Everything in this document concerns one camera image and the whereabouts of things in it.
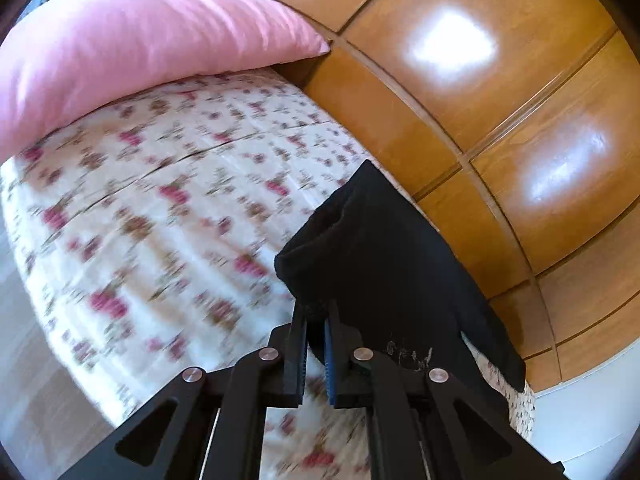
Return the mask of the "black pants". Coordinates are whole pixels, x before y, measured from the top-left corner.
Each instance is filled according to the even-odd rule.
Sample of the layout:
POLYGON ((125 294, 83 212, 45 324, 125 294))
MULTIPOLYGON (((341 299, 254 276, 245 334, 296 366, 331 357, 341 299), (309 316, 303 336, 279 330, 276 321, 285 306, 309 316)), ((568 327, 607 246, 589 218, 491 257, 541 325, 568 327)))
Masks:
POLYGON ((324 358, 326 307, 364 345, 409 370, 441 367, 508 417, 477 348, 516 391, 525 363, 494 309, 446 240, 372 162, 318 207, 274 258, 277 277, 306 309, 308 344, 324 358))

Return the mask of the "floral bed quilt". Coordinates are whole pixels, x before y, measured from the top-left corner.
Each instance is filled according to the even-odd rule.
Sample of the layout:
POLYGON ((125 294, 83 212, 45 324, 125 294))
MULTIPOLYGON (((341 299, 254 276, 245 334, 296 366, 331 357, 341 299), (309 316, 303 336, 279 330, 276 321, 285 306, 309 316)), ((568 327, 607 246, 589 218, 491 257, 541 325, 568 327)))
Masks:
POLYGON ((263 347, 294 306, 274 257, 368 158, 269 68, 127 96, 10 158, 4 222, 51 350, 119 426, 263 347))

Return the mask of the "wooden wardrobe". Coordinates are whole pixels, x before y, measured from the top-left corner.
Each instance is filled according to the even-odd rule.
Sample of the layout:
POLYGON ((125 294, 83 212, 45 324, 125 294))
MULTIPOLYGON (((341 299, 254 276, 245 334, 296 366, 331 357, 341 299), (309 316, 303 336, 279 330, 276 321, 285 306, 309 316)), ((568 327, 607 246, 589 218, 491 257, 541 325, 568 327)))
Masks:
POLYGON ((286 76, 390 170, 537 391, 639 337, 639 0, 278 0, 332 51, 286 76))

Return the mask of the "pink pillow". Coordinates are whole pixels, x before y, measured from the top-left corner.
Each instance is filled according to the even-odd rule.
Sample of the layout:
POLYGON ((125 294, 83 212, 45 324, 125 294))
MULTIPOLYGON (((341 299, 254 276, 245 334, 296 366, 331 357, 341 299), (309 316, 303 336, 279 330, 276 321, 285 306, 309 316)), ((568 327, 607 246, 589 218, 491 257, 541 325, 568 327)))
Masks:
POLYGON ((159 84, 328 50, 274 0, 51 0, 1 45, 1 158, 159 84))

